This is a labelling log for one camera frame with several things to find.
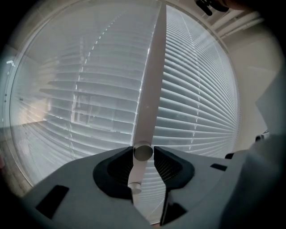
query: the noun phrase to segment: window blind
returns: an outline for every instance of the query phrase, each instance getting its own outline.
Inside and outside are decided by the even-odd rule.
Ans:
[[[167,6],[166,54],[154,146],[224,157],[232,152],[239,128],[239,98],[226,52],[190,16]],[[160,221],[165,185],[150,159],[139,203]]]
[[[69,161],[132,145],[159,4],[125,2],[71,6],[26,52],[11,124],[32,184]]]
[[[140,6],[81,2],[33,40],[18,66],[10,108],[13,139],[32,184],[74,159],[132,145],[157,15],[152,0]],[[224,157],[238,132],[237,94],[220,44],[194,19],[167,6],[153,145]],[[153,158],[141,187],[136,207],[157,223],[165,185]]]

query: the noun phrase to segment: white rod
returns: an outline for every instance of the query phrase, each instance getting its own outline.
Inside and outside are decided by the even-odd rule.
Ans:
[[[245,23],[252,21],[253,19],[256,19],[260,16],[260,14],[258,12],[252,12],[249,13],[245,16],[243,16],[242,18],[238,19],[237,21],[231,23],[230,25],[226,26],[225,28],[223,28],[222,30],[220,30],[218,32],[218,35],[220,37],[222,37],[223,35],[227,34],[228,32],[236,29],[237,27],[244,25]]]
[[[223,16],[219,20],[217,20],[211,27],[216,30],[219,27],[223,26],[225,23],[227,23],[229,20],[235,18],[236,16],[240,15],[243,12],[243,10],[232,10],[227,15]]]
[[[144,70],[133,146],[142,142],[152,145],[163,81],[165,49],[166,4],[162,2]]]
[[[233,31],[231,31],[231,32],[229,32],[229,33],[223,35],[222,38],[225,38],[225,37],[227,37],[227,36],[230,36],[230,35],[232,35],[232,34],[238,32],[238,31],[240,31],[240,30],[245,30],[245,29],[247,29],[247,28],[250,28],[250,27],[252,27],[252,26],[254,26],[254,25],[257,25],[257,24],[259,24],[259,23],[262,23],[263,21],[264,21],[263,18],[258,18],[258,19],[256,19],[256,20],[253,20],[253,21],[251,21],[251,22],[249,22],[249,23],[247,23],[247,24],[245,24],[245,25],[243,25],[243,26],[241,26],[241,27],[238,27],[237,29],[235,29],[235,30],[233,30]]]

